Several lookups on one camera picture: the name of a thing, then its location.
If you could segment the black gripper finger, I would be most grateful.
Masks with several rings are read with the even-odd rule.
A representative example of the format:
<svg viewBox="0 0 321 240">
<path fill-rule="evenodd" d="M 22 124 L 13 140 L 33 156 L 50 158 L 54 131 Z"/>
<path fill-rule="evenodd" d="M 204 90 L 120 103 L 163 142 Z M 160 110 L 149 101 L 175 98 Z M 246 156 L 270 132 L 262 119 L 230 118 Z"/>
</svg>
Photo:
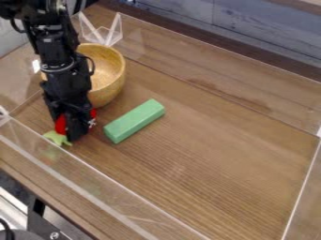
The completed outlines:
<svg viewBox="0 0 321 240">
<path fill-rule="evenodd" d="M 64 128 L 64 114 L 60 105 L 56 102 L 48 104 L 49 116 L 56 129 Z"/>
<path fill-rule="evenodd" d="M 90 128 L 90 110 L 65 111 L 66 119 L 66 137 L 68 141 L 73 142 L 88 134 Z"/>
</svg>

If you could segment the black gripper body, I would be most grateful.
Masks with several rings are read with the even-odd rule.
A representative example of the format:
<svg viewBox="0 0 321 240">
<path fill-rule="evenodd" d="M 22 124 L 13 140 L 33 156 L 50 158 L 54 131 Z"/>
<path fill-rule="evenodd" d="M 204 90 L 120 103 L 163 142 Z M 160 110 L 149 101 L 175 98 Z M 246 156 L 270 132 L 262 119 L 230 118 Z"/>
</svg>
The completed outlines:
<svg viewBox="0 0 321 240">
<path fill-rule="evenodd" d="M 62 114 L 65 111 L 92 110 L 88 99 L 88 91 L 90 90 L 90 74 L 81 72 L 70 72 L 66 74 L 46 74 L 46 79 L 40 82 L 44 90 L 44 100 L 48 106 L 56 102 Z"/>
</svg>

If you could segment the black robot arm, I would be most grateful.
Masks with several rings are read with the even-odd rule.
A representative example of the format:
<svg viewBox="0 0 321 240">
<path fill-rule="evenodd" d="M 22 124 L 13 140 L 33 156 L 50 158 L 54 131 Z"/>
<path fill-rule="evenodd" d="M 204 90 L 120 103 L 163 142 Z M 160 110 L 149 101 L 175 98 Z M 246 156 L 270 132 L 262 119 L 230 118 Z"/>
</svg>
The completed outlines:
<svg viewBox="0 0 321 240">
<path fill-rule="evenodd" d="M 40 70 L 40 82 L 54 131 L 73 142 L 88 134 L 94 121 L 88 99 L 94 64 L 77 51 L 77 33 L 65 0 L 0 0 L 0 18 L 28 36 Z"/>
</svg>

